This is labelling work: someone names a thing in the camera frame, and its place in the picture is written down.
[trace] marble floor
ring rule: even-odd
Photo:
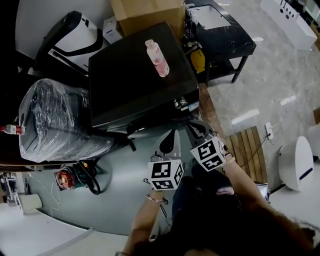
[[[269,140],[262,145],[268,183],[275,188],[281,184],[277,157],[280,147],[305,136],[315,124],[313,110],[320,107],[320,52],[315,45],[310,51],[295,49],[260,8],[260,2],[219,0],[252,38],[262,39],[256,41],[256,49],[235,83],[226,76],[211,81],[208,91],[226,136],[257,126],[261,139],[266,136],[265,123],[275,125],[288,102],[284,99],[292,97],[273,128],[272,142],[276,145]],[[238,123],[233,121],[247,112],[258,114]]]

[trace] power strip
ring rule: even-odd
[[[270,122],[267,122],[265,125],[265,131],[266,131],[266,135],[268,137],[268,140],[272,140],[274,138],[274,133],[272,131],[272,126]]]

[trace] plastic wrap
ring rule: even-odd
[[[42,161],[79,161],[106,153],[114,139],[91,128],[88,91],[51,79],[34,83],[19,108],[21,157]]]

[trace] wooden floor mat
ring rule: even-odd
[[[268,183],[266,162],[256,126],[227,137],[226,146],[254,182]]]

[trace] black table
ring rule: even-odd
[[[160,77],[147,54],[145,41],[160,46],[170,72]],[[118,127],[154,108],[163,115],[175,112],[174,99],[196,92],[198,83],[189,62],[166,22],[125,37],[89,59],[91,124],[93,127]]]
[[[234,83],[243,69],[248,56],[254,53],[255,42],[238,22],[213,0],[185,0],[186,4],[194,4],[191,8],[200,6],[213,6],[229,23],[230,26],[222,26],[205,30],[199,23],[193,30],[196,40],[202,45],[205,56],[205,71],[196,75],[199,83],[205,83],[213,79],[233,75]],[[238,68],[234,68],[230,59],[242,57]]]

